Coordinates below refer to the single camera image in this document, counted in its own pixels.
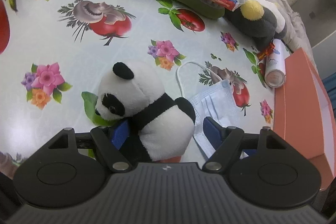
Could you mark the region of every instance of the panda arm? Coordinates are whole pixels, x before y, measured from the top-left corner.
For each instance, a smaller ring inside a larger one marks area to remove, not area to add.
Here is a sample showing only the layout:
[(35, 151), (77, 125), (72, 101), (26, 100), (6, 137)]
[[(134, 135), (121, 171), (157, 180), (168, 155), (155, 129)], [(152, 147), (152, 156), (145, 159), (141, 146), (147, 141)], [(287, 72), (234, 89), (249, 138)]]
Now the panda arm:
[(193, 120), (195, 124), (196, 115), (193, 105), (183, 97), (179, 97), (175, 99), (175, 103), (177, 104), (178, 108), (182, 110), (185, 114), (187, 114), (191, 120)]

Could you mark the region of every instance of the pink flower print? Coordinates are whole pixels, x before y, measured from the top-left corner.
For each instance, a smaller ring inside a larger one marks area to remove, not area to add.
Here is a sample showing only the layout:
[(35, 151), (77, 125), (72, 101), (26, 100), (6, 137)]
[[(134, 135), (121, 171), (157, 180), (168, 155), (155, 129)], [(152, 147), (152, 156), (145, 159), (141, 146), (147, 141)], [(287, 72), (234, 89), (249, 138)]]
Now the pink flower print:
[(180, 53), (174, 48), (170, 40), (167, 41), (157, 41), (157, 56), (166, 57), (169, 61), (173, 62), (174, 57)]
[(43, 89), (46, 94), (51, 95), (53, 90), (64, 82), (58, 63), (54, 63), (47, 66), (38, 65), (37, 77), (31, 86), (36, 89)]
[(273, 113), (273, 111), (271, 110), (271, 108), (269, 107), (268, 103), (266, 102), (266, 100), (263, 100), (260, 103), (260, 110), (261, 110), (261, 115), (266, 117), (267, 115), (271, 115)]

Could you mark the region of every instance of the panda plush toy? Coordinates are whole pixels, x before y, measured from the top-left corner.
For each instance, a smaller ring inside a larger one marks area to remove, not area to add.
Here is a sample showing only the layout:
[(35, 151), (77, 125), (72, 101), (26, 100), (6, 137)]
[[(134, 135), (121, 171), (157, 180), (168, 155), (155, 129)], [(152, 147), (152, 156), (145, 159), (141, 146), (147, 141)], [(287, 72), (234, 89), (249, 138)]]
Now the panda plush toy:
[(170, 98), (156, 72), (142, 62), (116, 63), (103, 76), (96, 113), (108, 121), (130, 117), (133, 130), (120, 152), (131, 164), (178, 162), (194, 133), (191, 103)]

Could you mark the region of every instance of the face mask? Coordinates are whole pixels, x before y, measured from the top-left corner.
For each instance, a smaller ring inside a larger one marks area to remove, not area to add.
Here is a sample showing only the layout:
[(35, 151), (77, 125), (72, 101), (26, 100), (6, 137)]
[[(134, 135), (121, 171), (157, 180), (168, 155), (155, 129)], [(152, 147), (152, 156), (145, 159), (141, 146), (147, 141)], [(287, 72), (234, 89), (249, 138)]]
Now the face mask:
[(179, 77), (179, 70), (187, 63), (193, 63), (198, 65), (202, 69), (208, 70), (214, 77), (220, 80), (218, 83), (210, 86), (206, 90), (196, 94), (189, 99), (190, 103), (194, 107), (196, 114), (194, 139), (196, 140), (199, 147), (203, 150), (205, 155), (210, 158), (215, 152), (215, 149), (208, 141), (207, 137), (204, 135), (204, 118), (212, 117), (222, 127), (240, 127), (238, 119), (239, 110), (235, 104), (229, 81), (222, 80), (213, 71), (193, 61), (184, 63), (176, 71), (177, 81), (179, 83), (181, 94), (183, 97), (185, 95), (183, 87), (181, 85), (181, 79)]

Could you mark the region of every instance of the pink box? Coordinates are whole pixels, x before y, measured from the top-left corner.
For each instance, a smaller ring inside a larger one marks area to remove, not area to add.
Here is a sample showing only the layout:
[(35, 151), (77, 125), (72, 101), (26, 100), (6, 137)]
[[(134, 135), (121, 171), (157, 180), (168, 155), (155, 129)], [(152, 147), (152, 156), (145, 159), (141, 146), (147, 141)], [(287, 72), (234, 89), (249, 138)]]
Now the pink box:
[(331, 102), (303, 49), (285, 60), (286, 82), (275, 89), (274, 131), (316, 166), (321, 189), (335, 178), (336, 125)]

